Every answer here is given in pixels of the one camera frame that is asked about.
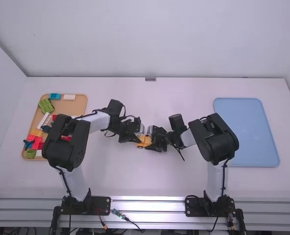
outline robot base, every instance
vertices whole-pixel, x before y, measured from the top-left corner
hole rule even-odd
[[[187,217],[227,217],[235,214],[234,200],[229,196],[222,196],[217,202],[211,202],[204,191],[204,197],[187,197],[185,201],[185,215]]]
[[[91,196],[91,190],[89,190],[83,202],[77,202],[74,198],[64,197],[60,207],[60,214],[109,215],[110,205],[110,197]]]

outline blue tray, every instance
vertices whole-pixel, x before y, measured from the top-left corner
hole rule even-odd
[[[263,104],[255,98],[217,98],[214,109],[236,134],[240,148],[231,166],[277,167],[279,155]]]

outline red toy block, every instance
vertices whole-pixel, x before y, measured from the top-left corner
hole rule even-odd
[[[71,141],[71,136],[61,136],[62,140]]]
[[[34,138],[35,143],[33,144],[32,149],[37,150],[42,139],[43,139],[42,137],[35,136]]]
[[[27,141],[33,141],[35,139],[35,137],[37,137],[37,136],[30,134],[30,135],[28,135],[28,137],[26,138],[26,140]]]
[[[38,144],[38,148],[37,148],[37,150],[42,150],[43,147],[44,147],[44,143],[45,143],[45,142],[40,142],[40,143]]]

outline metal frame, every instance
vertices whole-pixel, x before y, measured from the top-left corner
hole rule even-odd
[[[123,212],[142,229],[211,229],[215,218],[186,217],[183,197],[112,196],[112,208]],[[261,199],[237,200],[244,211],[248,230],[290,231],[290,201]],[[55,206],[61,198],[0,198],[0,226],[49,227]],[[103,216],[109,228],[135,226],[115,215]],[[69,216],[62,215],[59,227],[69,226]],[[97,216],[74,215],[72,227],[102,228]],[[217,230],[226,230],[226,219],[219,218]]]

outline green toy block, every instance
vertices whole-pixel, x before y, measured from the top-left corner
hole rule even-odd
[[[34,159],[36,156],[36,150],[30,149],[25,153],[26,158],[28,159]]]
[[[49,99],[43,99],[39,101],[38,107],[41,108],[43,114],[52,113],[55,110]]]

